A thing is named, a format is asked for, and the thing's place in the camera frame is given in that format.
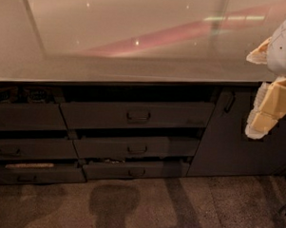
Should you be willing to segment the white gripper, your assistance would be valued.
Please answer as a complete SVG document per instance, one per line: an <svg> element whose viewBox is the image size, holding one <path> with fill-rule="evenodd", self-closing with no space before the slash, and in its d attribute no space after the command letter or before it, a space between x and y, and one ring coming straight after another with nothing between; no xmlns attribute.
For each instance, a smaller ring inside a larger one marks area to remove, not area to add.
<svg viewBox="0 0 286 228"><path fill-rule="evenodd" d="M286 76L286 19L246 57L253 64L264 64L276 75ZM277 77L271 84L262 83L254 99L254 108L246 121L248 138L261 139L286 115L286 77Z"/></svg>

